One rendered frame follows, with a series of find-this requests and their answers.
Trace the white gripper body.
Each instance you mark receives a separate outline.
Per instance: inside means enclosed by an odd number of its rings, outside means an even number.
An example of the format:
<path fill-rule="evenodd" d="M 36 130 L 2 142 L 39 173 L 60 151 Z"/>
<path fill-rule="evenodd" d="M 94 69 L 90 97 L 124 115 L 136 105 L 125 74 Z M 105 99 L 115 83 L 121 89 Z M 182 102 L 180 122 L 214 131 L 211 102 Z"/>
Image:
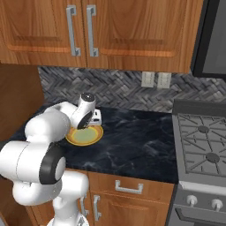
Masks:
<path fill-rule="evenodd" d="M 94 123 L 96 125 L 101 125 L 102 124 L 102 113 L 99 109 L 96 109 L 94 111 Z"/>

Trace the yellow plate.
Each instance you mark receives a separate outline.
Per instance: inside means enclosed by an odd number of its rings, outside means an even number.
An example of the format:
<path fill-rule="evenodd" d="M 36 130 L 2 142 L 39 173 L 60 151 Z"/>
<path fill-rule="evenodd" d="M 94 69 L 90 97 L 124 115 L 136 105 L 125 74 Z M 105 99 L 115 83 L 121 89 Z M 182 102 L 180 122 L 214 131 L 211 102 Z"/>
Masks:
<path fill-rule="evenodd" d="M 65 138 L 74 146 L 85 147 L 98 142 L 102 136 L 103 129 L 100 125 L 90 125 L 82 130 L 71 128 Z"/>

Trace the tall wooden side panel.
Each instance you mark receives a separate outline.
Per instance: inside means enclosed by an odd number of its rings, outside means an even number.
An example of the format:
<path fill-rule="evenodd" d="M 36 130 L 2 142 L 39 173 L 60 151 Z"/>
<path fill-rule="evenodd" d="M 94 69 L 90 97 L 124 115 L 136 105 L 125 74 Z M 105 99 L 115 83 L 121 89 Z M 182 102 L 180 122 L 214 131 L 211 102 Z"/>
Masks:
<path fill-rule="evenodd" d="M 36 66 L 0 63 L 0 141 L 10 138 L 43 102 Z"/>

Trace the wooden drawer front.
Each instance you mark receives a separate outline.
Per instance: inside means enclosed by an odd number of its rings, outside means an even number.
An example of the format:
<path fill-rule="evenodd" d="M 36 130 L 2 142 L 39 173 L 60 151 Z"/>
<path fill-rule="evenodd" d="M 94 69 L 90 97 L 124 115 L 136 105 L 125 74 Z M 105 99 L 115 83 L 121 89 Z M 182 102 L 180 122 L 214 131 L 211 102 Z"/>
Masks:
<path fill-rule="evenodd" d="M 133 197 L 143 200 L 152 200 L 162 203 L 170 203 L 174 185 L 158 181 L 139 179 L 134 177 L 120 177 L 116 175 L 102 174 L 97 172 L 88 173 L 90 191 L 96 193 L 108 193 L 121 196 Z M 143 184 L 142 194 L 118 192 L 115 190 L 115 181 L 120 180 L 121 186 L 137 189 L 138 184 Z"/>

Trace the wooden base cupboard door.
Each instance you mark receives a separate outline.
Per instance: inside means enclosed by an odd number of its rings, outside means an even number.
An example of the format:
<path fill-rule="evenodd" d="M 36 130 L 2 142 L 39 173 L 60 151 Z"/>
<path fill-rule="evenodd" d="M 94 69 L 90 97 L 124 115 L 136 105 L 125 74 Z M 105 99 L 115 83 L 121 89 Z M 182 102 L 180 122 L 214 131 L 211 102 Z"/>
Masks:
<path fill-rule="evenodd" d="M 98 210 L 102 217 L 94 226 L 165 226 L 169 204 L 129 198 L 125 196 L 91 192 L 99 195 Z"/>
<path fill-rule="evenodd" d="M 81 212 L 80 200 L 78 201 L 78 208 Z M 90 197 L 88 195 L 85 198 L 85 208 L 86 210 L 89 210 L 89 214 L 86 217 L 89 222 L 89 225 L 94 226 L 92 205 Z M 33 226 L 46 226 L 55 214 L 51 201 L 38 206 L 26 206 L 26 211 L 30 217 Z"/>

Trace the grey stove with hob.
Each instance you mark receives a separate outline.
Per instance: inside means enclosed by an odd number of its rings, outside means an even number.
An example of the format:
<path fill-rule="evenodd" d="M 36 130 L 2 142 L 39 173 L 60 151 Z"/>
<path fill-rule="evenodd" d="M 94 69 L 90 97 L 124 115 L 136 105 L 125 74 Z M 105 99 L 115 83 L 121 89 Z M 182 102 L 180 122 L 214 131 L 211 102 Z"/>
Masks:
<path fill-rule="evenodd" d="M 226 226 L 226 103 L 175 100 L 172 123 L 178 184 L 166 226 Z M 197 197 L 194 207 L 188 195 Z"/>

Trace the white stove knob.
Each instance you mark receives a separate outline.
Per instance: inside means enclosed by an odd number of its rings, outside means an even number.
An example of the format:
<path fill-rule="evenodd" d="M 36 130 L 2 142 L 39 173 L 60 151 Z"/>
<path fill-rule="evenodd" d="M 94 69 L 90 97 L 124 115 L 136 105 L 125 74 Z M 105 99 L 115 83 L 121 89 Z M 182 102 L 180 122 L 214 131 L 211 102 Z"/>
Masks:
<path fill-rule="evenodd" d="M 187 203 L 191 206 L 194 207 L 198 203 L 198 199 L 194 195 L 188 195 L 187 196 Z"/>
<path fill-rule="evenodd" d="M 215 211 L 219 212 L 222 207 L 223 207 L 223 203 L 220 200 L 218 199 L 212 200 L 212 208 Z"/>

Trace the black microwave oven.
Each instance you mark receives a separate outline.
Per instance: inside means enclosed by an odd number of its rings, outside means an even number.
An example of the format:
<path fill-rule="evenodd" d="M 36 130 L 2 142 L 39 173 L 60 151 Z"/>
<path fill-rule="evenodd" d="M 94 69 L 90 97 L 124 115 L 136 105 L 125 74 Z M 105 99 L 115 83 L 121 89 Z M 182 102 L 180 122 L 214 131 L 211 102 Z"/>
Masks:
<path fill-rule="evenodd" d="M 226 81 L 226 0 L 204 0 L 191 72 L 194 77 Z"/>

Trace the white wall socket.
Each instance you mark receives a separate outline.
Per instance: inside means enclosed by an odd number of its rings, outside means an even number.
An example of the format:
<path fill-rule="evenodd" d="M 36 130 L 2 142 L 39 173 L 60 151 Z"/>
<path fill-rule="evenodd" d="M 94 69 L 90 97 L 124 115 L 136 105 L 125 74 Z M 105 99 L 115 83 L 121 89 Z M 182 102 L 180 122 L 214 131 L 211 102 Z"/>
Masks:
<path fill-rule="evenodd" d="M 158 88 L 169 88 L 171 82 L 171 74 L 167 72 L 159 72 L 158 73 Z"/>
<path fill-rule="evenodd" d="M 141 86 L 142 87 L 153 87 L 154 86 L 154 73 L 153 72 L 142 72 Z"/>

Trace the wide wooden wall cupboard door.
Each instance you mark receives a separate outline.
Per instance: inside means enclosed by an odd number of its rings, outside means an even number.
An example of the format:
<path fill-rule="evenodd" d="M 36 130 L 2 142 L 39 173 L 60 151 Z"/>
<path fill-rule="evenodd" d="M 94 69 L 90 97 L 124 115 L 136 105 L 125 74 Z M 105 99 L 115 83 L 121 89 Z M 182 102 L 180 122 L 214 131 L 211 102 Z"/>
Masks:
<path fill-rule="evenodd" d="M 190 71 L 204 0 L 81 0 L 87 66 L 125 71 Z M 89 53 L 87 6 L 93 16 L 94 46 Z"/>

